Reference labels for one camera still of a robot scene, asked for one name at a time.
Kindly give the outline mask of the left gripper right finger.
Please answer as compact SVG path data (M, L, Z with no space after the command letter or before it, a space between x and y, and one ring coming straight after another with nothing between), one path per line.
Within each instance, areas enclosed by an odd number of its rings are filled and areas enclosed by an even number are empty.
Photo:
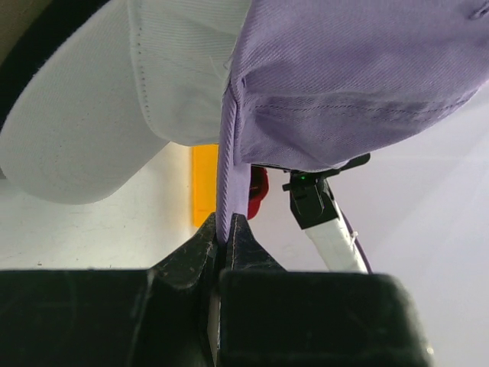
M284 270L232 218L219 277L221 366L429 366L406 288L386 274Z

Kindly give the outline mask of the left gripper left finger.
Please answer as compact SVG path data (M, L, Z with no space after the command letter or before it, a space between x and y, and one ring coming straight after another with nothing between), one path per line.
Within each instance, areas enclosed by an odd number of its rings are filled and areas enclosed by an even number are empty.
M4 270L3 366L211 366L215 220L148 269Z

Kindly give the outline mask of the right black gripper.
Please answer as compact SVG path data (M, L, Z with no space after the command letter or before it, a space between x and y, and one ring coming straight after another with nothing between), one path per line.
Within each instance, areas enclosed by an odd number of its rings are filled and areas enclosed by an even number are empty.
M335 208L335 198L328 179L343 171L365 165L371 154L351 159L340 168L326 171L305 172L278 166L264 165L264 168L282 170L290 175L290 181L282 186L289 193L290 210L301 229L310 229L334 219L339 219L340 209Z

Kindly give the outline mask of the red cap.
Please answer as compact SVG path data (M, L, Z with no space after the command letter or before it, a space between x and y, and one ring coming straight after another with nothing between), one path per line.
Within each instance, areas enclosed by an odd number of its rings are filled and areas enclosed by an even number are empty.
M260 207L261 203L268 194L269 180L267 170L263 167L251 167L251 182L248 200L247 219L253 219Z

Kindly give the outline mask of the lavender cap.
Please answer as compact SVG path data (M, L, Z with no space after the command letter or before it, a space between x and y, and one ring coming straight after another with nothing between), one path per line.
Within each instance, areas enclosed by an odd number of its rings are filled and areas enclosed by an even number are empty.
M488 80L486 1L254 1L222 100L216 232L251 167L316 172L396 144Z

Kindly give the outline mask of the white baseball cap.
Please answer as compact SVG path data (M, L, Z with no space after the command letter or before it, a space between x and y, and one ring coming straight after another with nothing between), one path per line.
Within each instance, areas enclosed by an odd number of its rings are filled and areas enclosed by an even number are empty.
M35 73L1 169L55 203L102 200L167 144L215 144L247 1L106 1Z

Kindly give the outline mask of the black and white cap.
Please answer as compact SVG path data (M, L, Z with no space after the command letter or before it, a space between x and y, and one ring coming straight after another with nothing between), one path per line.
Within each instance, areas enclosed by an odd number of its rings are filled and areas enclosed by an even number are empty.
M35 73L105 0L52 1L28 27L1 64L1 123Z

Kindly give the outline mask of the beige baseball cap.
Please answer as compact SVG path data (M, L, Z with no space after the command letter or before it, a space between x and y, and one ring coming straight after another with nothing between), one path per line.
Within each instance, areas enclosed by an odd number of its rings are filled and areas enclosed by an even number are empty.
M0 63L51 0L0 0Z

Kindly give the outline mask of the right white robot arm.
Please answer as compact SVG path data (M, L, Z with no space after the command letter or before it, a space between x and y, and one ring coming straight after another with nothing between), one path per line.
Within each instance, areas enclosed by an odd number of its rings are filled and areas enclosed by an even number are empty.
M370 263L340 209L328 179L365 165L371 156L364 154L339 167L305 172L282 168L289 182L282 190L289 195L290 211L298 226L312 241L329 271L370 274Z

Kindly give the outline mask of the yellow plastic tray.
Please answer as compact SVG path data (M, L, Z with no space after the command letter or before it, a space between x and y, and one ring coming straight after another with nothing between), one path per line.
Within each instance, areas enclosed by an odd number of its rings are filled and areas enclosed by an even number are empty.
M192 218L200 227L216 209L218 145L202 145L191 150Z

